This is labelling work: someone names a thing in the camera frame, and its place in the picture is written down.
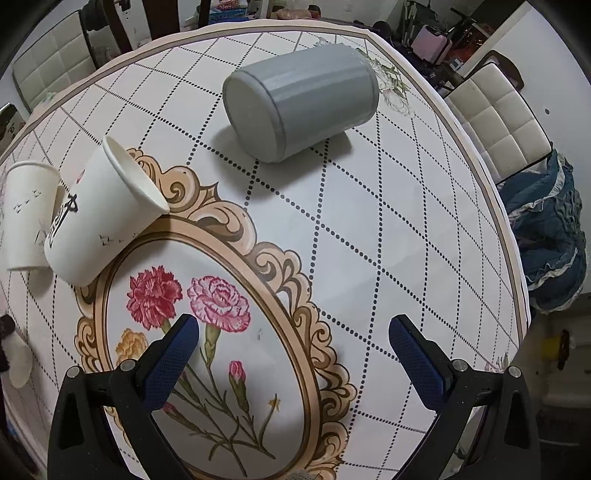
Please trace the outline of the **white paper cup lying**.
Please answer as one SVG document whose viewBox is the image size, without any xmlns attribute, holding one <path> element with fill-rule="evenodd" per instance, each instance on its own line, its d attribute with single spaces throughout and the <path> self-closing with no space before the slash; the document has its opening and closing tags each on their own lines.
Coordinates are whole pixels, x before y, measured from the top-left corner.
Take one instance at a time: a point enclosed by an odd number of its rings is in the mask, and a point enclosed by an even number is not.
<svg viewBox="0 0 591 480">
<path fill-rule="evenodd" d="M 168 213 L 154 182 L 118 142 L 105 136 L 52 222 L 44 244 L 48 264 L 61 280 L 85 287 Z"/>
</svg>

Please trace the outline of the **white paper cup behind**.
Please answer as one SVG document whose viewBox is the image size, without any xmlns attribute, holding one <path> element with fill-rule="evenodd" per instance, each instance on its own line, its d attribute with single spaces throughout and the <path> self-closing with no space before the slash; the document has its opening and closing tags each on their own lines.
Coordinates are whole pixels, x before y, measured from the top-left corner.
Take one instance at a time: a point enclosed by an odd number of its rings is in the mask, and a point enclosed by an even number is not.
<svg viewBox="0 0 591 480">
<path fill-rule="evenodd" d="M 7 174 L 3 247 L 8 271 L 48 267 L 44 243 L 53 219 L 60 175 L 51 165 L 17 162 Z"/>
</svg>

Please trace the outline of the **grey cylindrical cup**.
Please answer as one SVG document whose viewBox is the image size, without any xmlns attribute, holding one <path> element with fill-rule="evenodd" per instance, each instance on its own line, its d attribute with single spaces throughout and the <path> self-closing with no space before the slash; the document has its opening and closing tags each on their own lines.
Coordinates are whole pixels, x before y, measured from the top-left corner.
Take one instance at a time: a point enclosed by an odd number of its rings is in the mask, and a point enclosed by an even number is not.
<svg viewBox="0 0 591 480">
<path fill-rule="evenodd" d="M 223 82 L 228 120 L 245 152 L 278 163 L 369 121 L 380 98 L 369 60 L 342 44 L 252 63 Z"/>
</svg>

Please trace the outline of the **white crumpled object left edge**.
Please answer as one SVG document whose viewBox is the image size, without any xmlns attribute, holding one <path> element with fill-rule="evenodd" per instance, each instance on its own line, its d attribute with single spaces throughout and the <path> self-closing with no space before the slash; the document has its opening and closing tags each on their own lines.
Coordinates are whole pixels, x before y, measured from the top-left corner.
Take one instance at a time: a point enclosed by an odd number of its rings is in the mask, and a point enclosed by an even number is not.
<svg viewBox="0 0 591 480">
<path fill-rule="evenodd" d="M 33 364 L 30 347 L 17 332 L 8 314 L 1 316 L 1 372 L 7 372 L 11 385 L 21 389 L 28 382 Z"/>
</svg>

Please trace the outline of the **blue ruffled fabric pile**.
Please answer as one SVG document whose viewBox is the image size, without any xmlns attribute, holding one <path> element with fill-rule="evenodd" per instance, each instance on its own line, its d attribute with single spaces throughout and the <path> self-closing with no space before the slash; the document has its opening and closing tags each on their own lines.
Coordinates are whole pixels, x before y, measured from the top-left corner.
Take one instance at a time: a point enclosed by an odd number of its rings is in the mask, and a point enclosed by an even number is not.
<svg viewBox="0 0 591 480">
<path fill-rule="evenodd" d="M 552 151 L 543 172 L 507 179 L 501 199 L 518 244 L 531 306 L 545 314 L 569 308 L 587 274 L 582 200 L 573 167 Z"/>
</svg>

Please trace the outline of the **floral patterned tablecloth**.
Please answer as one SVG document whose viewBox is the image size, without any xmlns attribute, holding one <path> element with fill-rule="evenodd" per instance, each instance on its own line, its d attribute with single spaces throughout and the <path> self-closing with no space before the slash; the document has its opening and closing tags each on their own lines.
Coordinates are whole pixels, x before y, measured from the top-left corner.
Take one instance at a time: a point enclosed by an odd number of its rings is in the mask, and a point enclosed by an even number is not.
<svg viewBox="0 0 591 480">
<path fill-rule="evenodd" d="M 367 123 L 287 161 L 254 160 L 222 105 L 235 69 L 338 43 L 401 79 Z M 211 25 L 121 56 L 33 114 L 2 155 L 72 186 L 104 136 L 170 213 L 95 283 L 3 271 L 31 348 L 8 417 L 39 468 L 66 370 L 113 369 L 197 315 L 200 350 L 155 417 L 197 479 L 391 479 L 431 426 L 390 346 L 404 313 L 451 357 L 504 369 L 530 315 L 497 188 L 451 110 L 377 35 L 334 24 Z"/>
</svg>

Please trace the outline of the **white padded chair right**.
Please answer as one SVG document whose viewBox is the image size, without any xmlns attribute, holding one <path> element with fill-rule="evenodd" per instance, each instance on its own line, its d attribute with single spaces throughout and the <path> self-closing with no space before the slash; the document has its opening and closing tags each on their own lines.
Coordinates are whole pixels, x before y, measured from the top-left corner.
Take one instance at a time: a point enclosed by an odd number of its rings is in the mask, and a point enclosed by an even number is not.
<svg viewBox="0 0 591 480">
<path fill-rule="evenodd" d="M 552 152 L 552 143 L 532 109 L 494 62 L 471 73 L 445 102 L 497 184 L 539 164 Z"/>
</svg>

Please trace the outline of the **white padded chair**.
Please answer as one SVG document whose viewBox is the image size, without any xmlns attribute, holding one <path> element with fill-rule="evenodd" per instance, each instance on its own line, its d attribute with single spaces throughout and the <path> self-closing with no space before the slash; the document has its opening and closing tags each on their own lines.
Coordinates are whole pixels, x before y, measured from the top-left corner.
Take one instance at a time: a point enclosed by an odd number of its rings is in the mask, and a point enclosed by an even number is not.
<svg viewBox="0 0 591 480">
<path fill-rule="evenodd" d="M 59 93 L 98 68 L 76 10 L 48 30 L 13 63 L 12 78 L 31 113 L 50 93 Z"/>
<path fill-rule="evenodd" d="M 552 143 L 532 109 L 494 62 L 471 73 L 445 102 L 497 184 L 539 164 L 552 152 Z"/>
</svg>

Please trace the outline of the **white padded chair left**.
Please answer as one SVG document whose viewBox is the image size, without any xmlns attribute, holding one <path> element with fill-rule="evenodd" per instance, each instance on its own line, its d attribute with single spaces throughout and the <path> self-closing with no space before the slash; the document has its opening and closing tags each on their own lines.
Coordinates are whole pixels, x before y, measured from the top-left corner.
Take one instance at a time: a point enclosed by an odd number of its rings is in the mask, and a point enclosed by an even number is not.
<svg viewBox="0 0 591 480">
<path fill-rule="evenodd" d="M 59 93 L 98 68 L 76 10 L 48 30 L 13 63 L 12 78 L 31 113 L 50 93 Z"/>
</svg>

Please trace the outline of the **pink suitcase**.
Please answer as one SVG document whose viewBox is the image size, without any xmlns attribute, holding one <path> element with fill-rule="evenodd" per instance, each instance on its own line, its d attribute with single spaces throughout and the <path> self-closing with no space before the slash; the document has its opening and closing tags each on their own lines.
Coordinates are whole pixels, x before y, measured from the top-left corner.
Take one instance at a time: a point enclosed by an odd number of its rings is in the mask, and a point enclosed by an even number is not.
<svg viewBox="0 0 591 480">
<path fill-rule="evenodd" d="M 452 41 L 433 28 L 423 26 L 412 42 L 411 48 L 420 59 L 439 65 L 452 48 Z"/>
</svg>

